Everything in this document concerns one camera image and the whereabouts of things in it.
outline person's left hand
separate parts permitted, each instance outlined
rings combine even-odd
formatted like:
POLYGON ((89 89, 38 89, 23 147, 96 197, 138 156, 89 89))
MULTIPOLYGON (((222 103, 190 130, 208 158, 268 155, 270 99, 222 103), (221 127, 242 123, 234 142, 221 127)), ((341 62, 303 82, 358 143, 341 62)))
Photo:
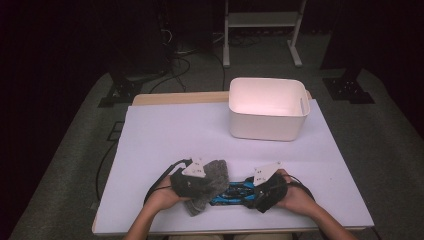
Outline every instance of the person's left hand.
POLYGON ((189 198, 179 197, 170 186, 171 178, 168 175, 157 186, 157 190, 150 195, 144 207, 149 207, 159 212, 160 210, 171 208, 179 201, 189 200, 189 198))

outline gray carpet floor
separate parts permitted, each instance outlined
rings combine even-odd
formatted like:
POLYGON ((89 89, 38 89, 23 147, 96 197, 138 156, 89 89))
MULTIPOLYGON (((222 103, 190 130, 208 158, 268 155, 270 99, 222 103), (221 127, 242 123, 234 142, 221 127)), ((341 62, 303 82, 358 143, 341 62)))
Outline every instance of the gray carpet floor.
MULTIPOLYGON (((300 80, 317 99, 381 237, 422 239, 424 142, 382 82, 366 70, 361 72, 358 82, 371 94, 375 104, 355 105, 331 99, 322 78, 339 77, 343 69, 319 69, 329 38, 329 35, 299 36, 297 48, 304 64, 301 68, 294 66, 285 37, 262 37, 251 47, 232 47, 231 67, 225 69, 225 76, 216 58, 222 57, 222 46, 218 45, 214 49, 216 56, 197 53, 184 57, 190 62, 190 69, 180 78, 187 92, 221 91, 223 81, 224 90, 228 90, 235 77, 300 80)), ((174 61, 176 74, 186 67, 186 62, 174 61)), ((146 83, 142 93, 148 93, 160 81, 146 83)), ((113 144, 107 141, 108 135, 116 121, 125 119, 129 105, 98 107, 111 86, 112 80, 105 74, 86 97, 11 239, 122 238, 99 237, 91 232, 98 206, 96 173, 102 157, 113 144)), ((182 91, 174 79, 154 89, 154 93, 182 91)), ((115 151, 116 146, 112 146, 99 172, 100 194, 115 151)), ((377 239, 371 229, 355 235, 360 239, 377 239)), ((300 239, 321 238, 316 233, 303 233, 300 239)))

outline hand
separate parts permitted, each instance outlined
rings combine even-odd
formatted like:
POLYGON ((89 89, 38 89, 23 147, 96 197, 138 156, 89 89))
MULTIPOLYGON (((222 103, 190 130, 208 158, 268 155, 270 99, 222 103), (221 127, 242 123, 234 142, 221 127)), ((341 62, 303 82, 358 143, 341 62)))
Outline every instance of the hand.
MULTIPOLYGON (((277 173, 284 176, 284 179, 289 183, 292 180, 284 169, 279 169, 277 173)), ((309 197, 309 195, 302 189, 294 186, 289 186, 286 196, 279 201, 276 206, 286 208, 294 213, 311 216, 317 208, 318 204, 309 197)))
POLYGON ((171 178, 170 176, 166 176, 157 186, 157 190, 155 190, 150 195, 149 199, 144 205, 144 208, 150 208, 156 212, 159 212, 160 210, 171 208, 179 201, 189 200, 189 198, 179 197, 170 186, 171 178))

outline white metal stand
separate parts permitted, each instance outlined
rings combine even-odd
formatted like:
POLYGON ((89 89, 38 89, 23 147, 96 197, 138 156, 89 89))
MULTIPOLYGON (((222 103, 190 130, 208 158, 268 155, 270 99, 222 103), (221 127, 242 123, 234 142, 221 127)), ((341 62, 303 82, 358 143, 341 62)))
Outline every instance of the white metal stand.
POLYGON ((224 52, 223 65, 230 67, 230 47, 228 29, 233 27, 294 27, 293 37, 288 40, 288 47, 296 67, 302 66, 296 50, 296 41, 302 23, 306 1, 302 0, 298 12, 264 12, 264 13, 229 13, 228 1, 225 1, 224 52))

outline white tabletop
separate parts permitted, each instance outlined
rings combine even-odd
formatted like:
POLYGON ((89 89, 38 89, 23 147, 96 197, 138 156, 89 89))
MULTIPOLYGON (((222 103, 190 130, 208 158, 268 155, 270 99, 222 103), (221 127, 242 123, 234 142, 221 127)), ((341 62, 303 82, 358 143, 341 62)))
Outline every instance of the white tabletop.
MULTIPOLYGON (((93 224, 95 234, 124 234, 139 213, 150 186, 173 163, 201 158, 227 161, 231 181, 254 168, 281 161, 316 201, 343 226, 374 223, 337 148, 316 100, 293 142, 237 139, 229 133, 228 102, 131 106, 93 224)), ((307 217, 280 208, 262 214, 244 206, 207 206, 191 217, 182 203, 160 212, 152 234, 187 234, 315 229, 307 217)))

